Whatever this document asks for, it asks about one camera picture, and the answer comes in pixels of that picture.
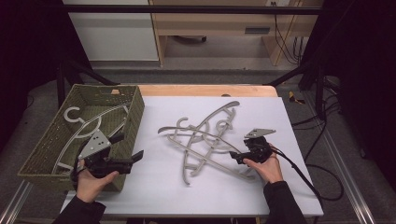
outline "white table surface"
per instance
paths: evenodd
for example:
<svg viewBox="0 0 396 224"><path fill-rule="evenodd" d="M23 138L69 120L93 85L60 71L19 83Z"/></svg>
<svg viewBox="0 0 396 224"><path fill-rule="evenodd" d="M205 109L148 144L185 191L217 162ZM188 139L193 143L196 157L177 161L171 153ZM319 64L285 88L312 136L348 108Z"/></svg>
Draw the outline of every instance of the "white table surface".
<svg viewBox="0 0 396 224"><path fill-rule="evenodd" d="M259 176L253 181L224 172L206 164L198 176L190 176L187 186L182 179L184 149L166 138L167 131L157 133L161 127L176 126L180 118L188 118L182 127L198 125L210 113L238 101L235 107L233 129L222 138L247 152L244 135L253 128L275 129L266 135L268 142L281 149L310 180L293 130L290 126L282 99L279 97L163 97L146 96L145 111L134 146L134 153L144 149L142 161L134 164L127 175L122 192L102 192L97 202L106 206L105 214L118 217L257 217L269 214L262 193L263 182ZM211 132L216 122L225 119L225 113L211 120ZM229 154L212 154L211 159L233 170L244 171L246 165L237 164ZM280 158L284 179L288 182L294 198L307 217L322 216L323 211L314 193ZM75 195L70 191L64 207Z"/></svg>

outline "person's right hand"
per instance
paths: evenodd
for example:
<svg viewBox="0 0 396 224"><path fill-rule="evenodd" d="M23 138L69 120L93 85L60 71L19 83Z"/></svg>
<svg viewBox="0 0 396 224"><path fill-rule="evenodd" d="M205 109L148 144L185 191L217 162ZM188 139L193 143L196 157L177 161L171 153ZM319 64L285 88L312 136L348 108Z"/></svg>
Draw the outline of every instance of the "person's right hand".
<svg viewBox="0 0 396 224"><path fill-rule="evenodd" d="M81 166L84 166L84 163L84 160L79 161ZM103 178L96 178L88 170L81 171L78 175L77 197L85 203L92 203L105 185L111 183L118 175L119 172L114 171Z"/></svg>
<svg viewBox="0 0 396 224"><path fill-rule="evenodd" d="M268 160L263 163L257 163L249 159L244 159L244 163L255 169L264 180L270 182L271 184L277 181L283 181L279 160L277 159L274 152L268 158Z"/></svg>

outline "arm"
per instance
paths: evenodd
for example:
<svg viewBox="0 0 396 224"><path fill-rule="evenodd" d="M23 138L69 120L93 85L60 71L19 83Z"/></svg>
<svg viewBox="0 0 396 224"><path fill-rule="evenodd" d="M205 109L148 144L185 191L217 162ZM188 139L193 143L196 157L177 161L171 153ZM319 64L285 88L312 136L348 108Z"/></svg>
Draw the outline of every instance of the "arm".
<svg viewBox="0 0 396 224"><path fill-rule="evenodd" d="M75 196L53 224L88 223L96 224L102 218L106 207L101 203L84 203Z"/></svg>
<svg viewBox="0 0 396 224"><path fill-rule="evenodd" d="M78 166L83 167L84 161L80 161ZM105 185L112 182L118 174L115 171L103 178L96 178L88 170L81 171L78 175L76 196L53 223L99 223L106 207L94 200Z"/></svg>
<svg viewBox="0 0 396 224"><path fill-rule="evenodd" d="M270 209L267 224L306 223L288 184L283 180L275 153L264 163L256 163L249 159L244 159L244 163L255 169L268 182L264 187L264 196Z"/></svg>

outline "green plastic basket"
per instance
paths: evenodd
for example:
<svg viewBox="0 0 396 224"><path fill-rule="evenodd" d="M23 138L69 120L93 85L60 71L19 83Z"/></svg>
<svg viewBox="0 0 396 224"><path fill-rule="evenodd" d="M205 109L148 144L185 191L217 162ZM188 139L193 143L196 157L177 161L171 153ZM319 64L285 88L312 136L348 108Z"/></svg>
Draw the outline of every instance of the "green plastic basket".
<svg viewBox="0 0 396 224"><path fill-rule="evenodd" d="M134 142L145 107L138 86L74 85L43 137L18 172L18 176L41 188L73 190L67 169L56 166L54 173L53 167L63 149L65 151L60 162L73 166L80 145L90 138L90 133L97 127L98 119L80 130L79 135L86 135L85 137L75 138L69 147L65 147L76 131L81 128L82 122L67 121L64 118L64 112L70 107L78 107L79 110L69 110L67 117L88 121L122 104L129 104L126 107L128 113L124 107L121 107L104 114L101 117L99 129L109 136L125 121L120 130L124 133L124 140L111 147L110 157L129 159L133 154ZM105 186L104 191L121 191L125 177L126 175L119 175L112 183Z"/></svg>

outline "black sleeve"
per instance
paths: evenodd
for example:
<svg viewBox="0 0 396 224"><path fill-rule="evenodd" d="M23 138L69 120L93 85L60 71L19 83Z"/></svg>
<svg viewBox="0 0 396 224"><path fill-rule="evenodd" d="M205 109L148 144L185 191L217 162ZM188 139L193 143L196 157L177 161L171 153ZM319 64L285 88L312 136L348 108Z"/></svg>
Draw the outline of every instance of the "black sleeve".
<svg viewBox="0 0 396 224"><path fill-rule="evenodd" d="M264 196L270 208L266 224L306 224L286 181L265 185Z"/></svg>
<svg viewBox="0 0 396 224"><path fill-rule="evenodd" d="M84 223L97 224L102 218L106 207L101 203L84 203L74 197L53 224Z"/></svg>

